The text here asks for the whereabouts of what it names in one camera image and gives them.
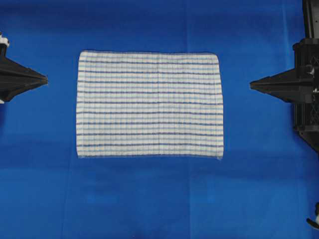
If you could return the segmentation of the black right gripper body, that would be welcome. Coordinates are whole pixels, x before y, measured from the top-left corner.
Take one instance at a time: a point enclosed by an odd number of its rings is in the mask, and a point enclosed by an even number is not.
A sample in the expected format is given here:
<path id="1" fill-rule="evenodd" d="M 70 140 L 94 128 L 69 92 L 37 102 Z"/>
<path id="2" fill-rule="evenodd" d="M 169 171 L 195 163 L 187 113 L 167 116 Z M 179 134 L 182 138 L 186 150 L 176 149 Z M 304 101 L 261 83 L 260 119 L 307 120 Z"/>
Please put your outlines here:
<path id="1" fill-rule="evenodd" d="M 319 40 L 304 38 L 293 45 L 300 96 L 294 103 L 294 129 L 319 130 Z"/>

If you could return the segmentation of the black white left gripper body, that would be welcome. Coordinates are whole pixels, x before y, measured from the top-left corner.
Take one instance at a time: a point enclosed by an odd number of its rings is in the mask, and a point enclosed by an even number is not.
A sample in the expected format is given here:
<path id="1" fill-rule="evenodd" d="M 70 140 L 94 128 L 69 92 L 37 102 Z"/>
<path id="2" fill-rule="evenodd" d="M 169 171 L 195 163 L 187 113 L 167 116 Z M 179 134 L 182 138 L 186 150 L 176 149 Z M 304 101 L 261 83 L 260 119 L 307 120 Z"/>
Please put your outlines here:
<path id="1" fill-rule="evenodd" d="M 9 47 L 9 40 L 7 37 L 3 36 L 0 32 L 0 56 L 5 57 L 7 48 Z"/>

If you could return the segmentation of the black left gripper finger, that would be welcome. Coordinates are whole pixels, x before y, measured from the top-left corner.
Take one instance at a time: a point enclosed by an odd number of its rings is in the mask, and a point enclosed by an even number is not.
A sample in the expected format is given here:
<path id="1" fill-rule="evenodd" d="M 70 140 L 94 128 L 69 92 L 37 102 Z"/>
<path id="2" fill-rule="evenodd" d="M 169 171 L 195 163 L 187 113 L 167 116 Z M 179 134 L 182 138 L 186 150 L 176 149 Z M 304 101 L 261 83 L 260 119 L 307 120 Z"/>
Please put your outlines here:
<path id="1" fill-rule="evenodd" d="M 0 57 L 0 76 L 1 77 L 27 77 L 48 82 L 48 78 L 30 68 L 24 67 L 5 56 Z"/>
<path id="2" fill-rule="evenodd" d="M 15 96 L 26 91 L 33 90 L 43 85 L 47 85 L 48 80 L 40 80 L 29 83 L 1 83 L 0 84 L 0 101 L 2 103 L 9 102 Z"/>

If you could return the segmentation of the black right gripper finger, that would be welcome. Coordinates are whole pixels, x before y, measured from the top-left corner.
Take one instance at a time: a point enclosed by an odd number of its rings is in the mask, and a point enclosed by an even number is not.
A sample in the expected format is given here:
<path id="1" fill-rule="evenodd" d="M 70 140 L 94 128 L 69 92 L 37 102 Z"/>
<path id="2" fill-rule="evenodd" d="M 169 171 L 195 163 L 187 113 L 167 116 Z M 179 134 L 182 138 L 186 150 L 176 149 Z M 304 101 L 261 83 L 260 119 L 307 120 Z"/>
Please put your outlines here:
<path id="1" fill-rule="evenodd" d="M 260 93 L 276 97 L 287 103 L 295 103 L 297 101 L 297 87 L 295 86 L 256 85 L 251 83 L 250 88 Z"/>
<path id="2" fill-rule="evenodd" d="M 263 85 L 288 85 L 297 81 L 296 69 L 291 69 L 273 76 L 267 76 L 260 80 L 252 81 L 250 86 Z"/>

